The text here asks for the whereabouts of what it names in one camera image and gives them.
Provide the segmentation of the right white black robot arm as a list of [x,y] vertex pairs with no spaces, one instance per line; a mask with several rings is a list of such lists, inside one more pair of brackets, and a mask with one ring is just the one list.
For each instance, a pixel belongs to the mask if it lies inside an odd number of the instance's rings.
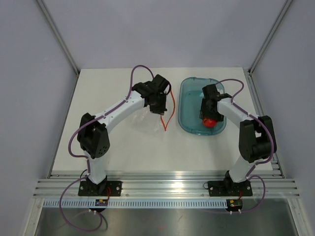
[[219,93],[216,85],[203,89],[200,119],[207,128],[214,128],[225,118],[239,128],[240,157],[225,173],[224,179],[207,183],[211,197],[252,196],[250,179],[256,166],[271,160],[277,150],[272,119],[251,115],[232,100],[227,93]]

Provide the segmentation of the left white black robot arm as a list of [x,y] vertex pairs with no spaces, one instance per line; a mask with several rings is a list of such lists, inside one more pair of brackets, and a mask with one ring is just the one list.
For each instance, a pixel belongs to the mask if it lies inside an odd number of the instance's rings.
[[80,181],[79,196],[119,196],[121,182],[108,181],[103,166],[103,157],[110,148],[110,132],[132,113],[149,107],[153,114],[164,115],[166,98],[171,84],[157,74],[151,81],[139,82],[131,87],[130,93],[118,104],[98,115],[86,113],[80,121],[77,140],[87,155],[88,172]]

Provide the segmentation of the red fruit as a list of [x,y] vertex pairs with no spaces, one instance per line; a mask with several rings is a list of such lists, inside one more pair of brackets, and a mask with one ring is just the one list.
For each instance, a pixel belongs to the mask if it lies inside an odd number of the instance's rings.
[[217,121],[210,118],[204,118],[202,124],[207,128],[214,128],[217,125]]

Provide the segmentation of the clear orange zip top bag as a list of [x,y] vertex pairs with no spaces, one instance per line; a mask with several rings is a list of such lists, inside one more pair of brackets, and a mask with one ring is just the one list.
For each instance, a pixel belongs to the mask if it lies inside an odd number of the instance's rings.
[[166,102],[168,110],[164,115],[151,113],[149,107],[140,109],[127,118],[131,128],[145,134],[155,134],[167,131],[168,125],[176,111],[176,101],[172,91],[167,98],[171,98],[172,101]]

